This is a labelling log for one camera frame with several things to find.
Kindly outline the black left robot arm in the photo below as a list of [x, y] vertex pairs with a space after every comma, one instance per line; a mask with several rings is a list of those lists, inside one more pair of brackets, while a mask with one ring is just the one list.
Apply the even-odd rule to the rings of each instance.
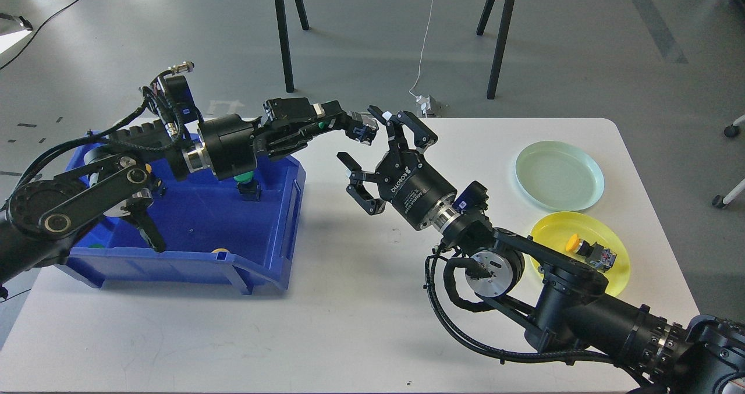
[[142, 103], [104, 131], [56, 145], [21, 175], [2, 206], [2, 283], [32, 268], [64, 264], [72, 246], [101, 222], [120, 217], [161, 253], [166, 244], [147, 213], [159, 184], [146, 166], [165, 159], [178, 181], [208, 169], [216, 179], [243, 180], [258, 159], [288, 157], [320, 134], [342, 130], [372, 144], [372, 115], [345, 111], [337, 101], [276, 98], [253, 120], [239, 115], [204, 120], [182, 62], [141, 88]]

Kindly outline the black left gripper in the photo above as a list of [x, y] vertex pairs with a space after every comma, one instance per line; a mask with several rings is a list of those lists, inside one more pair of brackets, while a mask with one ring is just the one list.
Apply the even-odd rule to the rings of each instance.
[[185, 150], [186, 168], [189, 173], [210, 169], [219, 181], [249, 173], [257, 157], [274, 161], [305, 148], [313, 137], [332, 131], [318, 127], [322, 118], [345, 112], [337, 100], [311, 104], [307, 98], [275, 98], [264, 103], [262, 128], [259, 117], [202, 121], [197, 127], [200, 140]]

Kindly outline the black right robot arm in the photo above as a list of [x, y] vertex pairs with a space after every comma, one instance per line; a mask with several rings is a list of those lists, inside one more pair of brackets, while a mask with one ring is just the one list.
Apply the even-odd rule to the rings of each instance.
[[[697, 315], [684, 328], [606, 293], [608, 280], [593, 267], [511, 230], [486, 216], [479, 182], [457, 190], [425, 159], [437, 135], [407, 111], [370, 106], [350, 114], [350, 137], [370, 144], [383, 125], [388, 152], [375, 171], [363, 171], [345, 152], [347, 192], [369, 215], [391, 203], [413, 229], [433, 226], [440, 243], [425, 259], [425, 285], [442, 327], [469, 350], [500, 362], [573, 365], [609, 363], [628, 373], [637, 393], [742, 393], [743, 324]], [[454, 251], [452, 258], [444, 253]], [[496, 349], [472, 338], [445, 314], [434, 275], [444, 260], [442, 285], [464, 311], [498, 311], [524, 328], [532, 353]]]

